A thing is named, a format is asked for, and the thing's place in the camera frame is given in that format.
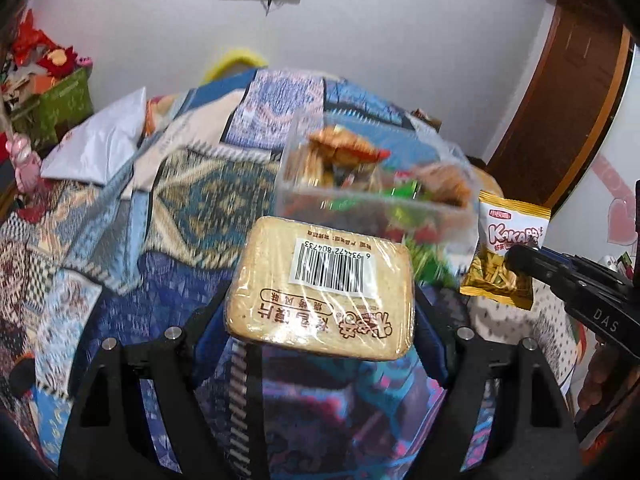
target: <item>patchwork blanket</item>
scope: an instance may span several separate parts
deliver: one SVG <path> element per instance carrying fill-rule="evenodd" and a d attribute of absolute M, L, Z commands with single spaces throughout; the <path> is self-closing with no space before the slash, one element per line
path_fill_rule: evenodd
<path fill-rule="evenodd" d="M 225 96 L 238 91 L 221 122 L 221 100 L 228 106 Z M 301 109 L 392 124 L 419 139 L 436 134 L 346 80 L 253 70 L 188 92 L 173 123 L 147 138 L 105 187 L 59 182 L 39 224 L 14 214 L 0 227 L 0 402 L 53 469 L 100 342 L 157 338 L 231 277 L 252 224 L 272 211 L 279 153 Z M 208 129 L 190 131 L 192 121 Z M 136 165 L 144 157 L 149 164 Z M 424 290 L 441 308 L 455 303 L 465 312 L 459 297 Z M 430 359 L 442 359 L 437 341 L 424 343 Z M 196 356 L 199 405 L 240 478 L 258 466 L 252 447 L 266 444 L 274 479 L 400 479 L 446 395 L 414 348 L 382 363 L 258 348 L 229 338 L 220 317 Z M 28 358 L 36 384 L 16 397 L 10 373 Z M 262 378 L 252 386 L 264 405 L 261 442 L 250 418 L 236 416 L 253 394 L 238 377 L 254 371 Z M 159 461 L 179 471 L 153 385 L 143 381 L 142 390 Z M 494 398 L 488 383 L 462 468 L 482 459 Z"/>

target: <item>pink heart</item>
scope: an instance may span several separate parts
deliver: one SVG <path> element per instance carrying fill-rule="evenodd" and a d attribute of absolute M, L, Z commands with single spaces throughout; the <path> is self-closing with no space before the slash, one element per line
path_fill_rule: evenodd
<path fill-rule="evenodd" d="M 616 198 L 609 206 L 609 235 L 607 242 L 622 246 L 633 244 L 638 238 L 636 222 L 629 218 L 625 201 Z"/>

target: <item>brown wooden door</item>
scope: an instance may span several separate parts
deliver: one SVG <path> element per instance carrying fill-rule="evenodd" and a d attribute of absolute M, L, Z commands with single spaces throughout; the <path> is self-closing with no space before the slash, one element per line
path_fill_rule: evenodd
<path fill-rule="evenodd" d="M 505 197 L 553 207 L 578 176 L 622 80 L 623 36 L 603 12 L 559 0 L 536 73 L 488 165 Z"/>

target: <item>silver screw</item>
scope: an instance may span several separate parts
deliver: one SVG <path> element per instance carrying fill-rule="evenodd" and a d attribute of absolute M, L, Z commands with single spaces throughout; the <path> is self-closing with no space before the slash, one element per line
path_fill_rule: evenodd
<path fill-rule="evenodd" d="M 536 348 L 538 348 L 538 343 L 536 343 L 535 339 L 526 337 L 522 340 L 522 346 L 524 346 L 524 348 L 526 348 L 527 350 L 535 350 Z"/>
<path fill-rule="evenodd" d="M 469 341 L 470 339 L 473 339 L 473 336 L 476 335 L 476 333 L 471 330 L 468 326 L 461 326 L 457 331 L 456 334 L 458 334 L 458 337 L 460 339 L 464 339 L 465 341 Z"/>
<path fill-rule="evenodd" d="M 182 329 L 179 326 L 170 326 L 164 331 L 164 337 L 167 339 L 178 339 L 182 335 Z"/>
<path fill-rule="evenodd" d="M 116 341 L 116 338 L 108 337 L 102 342 L 102 348 L 104 348 L 105 350 L 113 350 L 114 348 L 116 348 L 117 344 L 118 342 Z"/>

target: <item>barcode label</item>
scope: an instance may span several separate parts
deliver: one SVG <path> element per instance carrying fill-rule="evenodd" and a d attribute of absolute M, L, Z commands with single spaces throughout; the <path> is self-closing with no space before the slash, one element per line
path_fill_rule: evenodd
<path fill-rule="evenodd" d="M 377 296 L 374 255 L 296 239 L 289 283 L 345 296 Z"/>

